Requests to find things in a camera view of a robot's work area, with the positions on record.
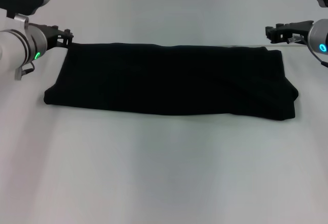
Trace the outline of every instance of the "black towel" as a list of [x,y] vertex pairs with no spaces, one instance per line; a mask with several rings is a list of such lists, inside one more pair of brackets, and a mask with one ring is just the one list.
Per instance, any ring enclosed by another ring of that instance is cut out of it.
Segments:
[[265,47],[72,44],[49,105],[159,115],[295,117],[298,91]]

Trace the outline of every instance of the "white background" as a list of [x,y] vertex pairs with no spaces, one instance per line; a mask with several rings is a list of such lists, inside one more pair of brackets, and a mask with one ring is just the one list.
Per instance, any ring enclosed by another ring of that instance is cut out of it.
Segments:
[[31,21],[69,28],[77,43],[260,45],[266,26],[322,18],[316,0],[51,0]]
[[[52,0],[31,20],[77,43],[258,45],[265,26],[325,12],[315,0]],[[22,82],[0,76],[0,223],[326,223],[328,70],[304,47],[272,49],[300,91],[293,120],[46,106],[65,49]]]

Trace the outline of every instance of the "cable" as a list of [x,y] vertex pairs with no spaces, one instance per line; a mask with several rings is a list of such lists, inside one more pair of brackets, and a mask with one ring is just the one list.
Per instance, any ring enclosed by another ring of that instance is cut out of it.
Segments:
[[35,65],[34,65],[34,63],[30,62],[30,64],[32,65],[33,69],[26,69],[26,70],[23,70],[23,71],[22,71],[22,76],[27,75],[27,74],[29,74],[29,73],[32,73],[32,72],[35,70]]
[[323,60],[321,60],[314,52],[313,52],[313,50],[311,49],[311,47],[308,45],[308,43],[305,41],[305,39],[303,38],[303,37],[300,37],[300,39],[303,41],[303,43],[307,46],[307,48],[309,49],[309,51],[312,53],[312,55],[314,55],[314,57],[316,58],[316,59],[318,59],[318,61],[322,64],[322,63],[324,63],[324,61]]

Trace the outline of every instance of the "black cloth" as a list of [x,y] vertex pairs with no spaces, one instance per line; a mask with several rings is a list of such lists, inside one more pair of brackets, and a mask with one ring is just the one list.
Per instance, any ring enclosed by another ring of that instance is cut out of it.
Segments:
[[298,91],[265,47],[72,44],[49,105],[159,115],[295,117]]

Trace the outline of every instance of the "blue led light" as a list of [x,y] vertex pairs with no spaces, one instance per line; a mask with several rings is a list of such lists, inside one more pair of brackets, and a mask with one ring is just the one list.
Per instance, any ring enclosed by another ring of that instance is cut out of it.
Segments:
[[323,51],[323,52],[326,52],[327,51],[327,47],[324,44],[321,44],[320,45],[320,50]]

